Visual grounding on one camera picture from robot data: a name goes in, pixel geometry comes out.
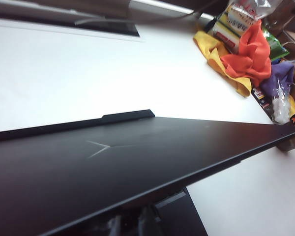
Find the yellow fabric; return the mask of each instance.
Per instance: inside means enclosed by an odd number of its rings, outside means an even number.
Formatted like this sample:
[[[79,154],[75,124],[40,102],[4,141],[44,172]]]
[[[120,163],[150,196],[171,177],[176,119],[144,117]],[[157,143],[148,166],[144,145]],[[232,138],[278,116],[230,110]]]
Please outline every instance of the yellow fabric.
[[[291,105],[290,117],[292,117],[293,115],[295,115],[295,100],[292,96],[289,96],[289,102]]]
[[[236,88],[239,94],[248,97],[252,89],[250,79],[244,77],[233,78],[225,73],[226,69],[220,57],[229,54],[229,52],[224,44],[204,31],[197,32],[193,39],[207,59],[208,64],[215,71],[226,76],[226,80]]]

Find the cluttered items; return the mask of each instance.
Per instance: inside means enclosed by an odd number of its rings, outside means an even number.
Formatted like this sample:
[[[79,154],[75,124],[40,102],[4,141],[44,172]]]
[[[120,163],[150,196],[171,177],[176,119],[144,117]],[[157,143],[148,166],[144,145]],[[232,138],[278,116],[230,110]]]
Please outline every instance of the cluttered items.
[[[194,36],[208,64],[242,96],[252,93],[275,124],[286,124],[295,115],[295,60],[284,59],[290,52],[267,29],[281,5],[282,0],[230,0]]]

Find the red object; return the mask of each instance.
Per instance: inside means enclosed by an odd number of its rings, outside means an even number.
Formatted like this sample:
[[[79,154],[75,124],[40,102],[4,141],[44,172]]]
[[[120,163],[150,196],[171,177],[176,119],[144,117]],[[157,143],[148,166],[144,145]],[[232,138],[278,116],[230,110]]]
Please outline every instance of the red object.
[[[254,87],[271,75],[270,46],[261,30],[261,20],[252,25],[240,38],[237,55],[221,57],[226,73],[234,78],[248,77]]]
[[[227,37],[222,35],[220,32],[216,32],[215,35],[217,38],[221,39],[228,47],[233,48],[235,47],[235,43],[229,40]]]

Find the white desk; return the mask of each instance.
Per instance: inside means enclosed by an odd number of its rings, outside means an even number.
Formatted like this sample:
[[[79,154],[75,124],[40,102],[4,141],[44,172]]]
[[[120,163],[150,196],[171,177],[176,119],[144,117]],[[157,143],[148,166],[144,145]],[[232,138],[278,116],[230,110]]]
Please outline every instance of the white desk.
[[[138,31],[140,39],[0,20],[0,131],[142,109],[271,124],[207,65],[189,25]],[[272,148],[188,191],[210,236],[295,236],[295,150]]]

